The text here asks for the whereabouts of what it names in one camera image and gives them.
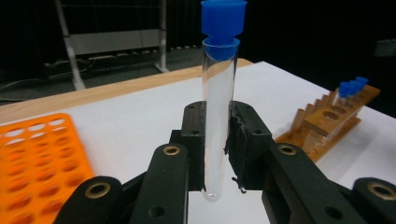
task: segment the wooden table edge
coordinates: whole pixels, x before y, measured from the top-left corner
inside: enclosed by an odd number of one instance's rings
[[[250,64],[252,64],[252,62],[239,58],[237,67]],[[194,66],[169,73],[157,74],[149,77],[141,77],[89,88],[83,91],[71,91],[11,105],[1,105],[0,123],[10,122],[16,119],[25,119],[73,106],[85,105],[106,100],[136,91],[143,91],[194,77],[200,77],[201,75],[202,66]]]

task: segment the wooden test tube rack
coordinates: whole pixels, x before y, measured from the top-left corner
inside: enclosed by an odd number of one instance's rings
[[[314,104],[298,109],[288,132],[276,139],[300,147],[312,161],[317,161],[361,120],[358,112],[372,101],[380,90],[366,85],[347,105],[332,105],[336,91],[323,95]]]

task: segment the blue test tube cap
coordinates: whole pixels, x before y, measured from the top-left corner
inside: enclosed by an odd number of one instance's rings
[[[347,98],[350,94],[350,89],[349,82],[341,82],[340,87],[338,88],[338,95],[342,98]]]
[[[351,80],[351,81],[349,81],[349,82],[352,84],[352,86],[354,86],[354,87],[356,88],[356,92],[362,91],[363,88],[364,88],[364,86],[365,86],[364,83],[359,82],[358,80]]]
[[[206,0],[202,5],[202,33],[208,35],[205,44],[211,46],[234,46],[235,36],[244,28],[246,1],[243,0]],[[232,58],[235,51],[211,52],[217,61]]]
[[[364,84],[363,87],[365,85],[367,85],[367,83],[369,82],[369,79],[366,77],[356,77],[355,80],[359,81],[360,83]]]
[[[350,80],[350,95],[356,95],[358,91],[361,91],[361,83],[359,83],[357,80]]]

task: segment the test tube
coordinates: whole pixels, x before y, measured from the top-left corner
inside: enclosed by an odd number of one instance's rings
[[[347,102],[349,92],[350,92],[350,83],[341,82],[340,87],[338,88],[338,92],[332,101],[332,105],[340,106],[342,108],[347,108],[347,109],[349,107],[352,107],[352,105]]]
[[[205,189],[204,196],[217,201],[222,195],[225,144],[229,134],[230,103],[239,40],[231,45],[214,46],[203,42],[203,89],[205,99]]]
[[[308,135],[304,140],[302,150],[306,154],[309,154],[314,149],[314,147],[322,147],[322,145],[320,144],[322,138],[323,136],[315,132],[314,130],[309,131]]]
[[[361,91],[362,86],[356,80],[350,80],[349,83],[351,87],[349,101],[352,102],[352,104],[359,104],[360,103],[359,92]]]
[[[367,94],[367,92],[364,90],[364,87],[369,82],[369,79],[366,78],[366,77],[356,77],[355,80],[357,82],[359,82],[359,85],[360,85],[360,90],[358,92],[358,96],[359,97],[364,97]]]

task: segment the black curtain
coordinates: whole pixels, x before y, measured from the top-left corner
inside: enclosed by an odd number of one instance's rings
[[[54,7],[46,1],[0,0],[0,80],[45,77],[45,56],[55,57],[59,47],[65,52],[51,16]]]
[[[62,0],[70,34],[157,29],[159,0]]]
[[[328,90],[368,77],[381,94],[369,106],[396,117],[396,56],[376,58],[375,42],[396,38],[385,1],[355,4],[247,0],[240,56],[266,61]]]
[[[201,0],[167,0],[167,47],[201,46]]]

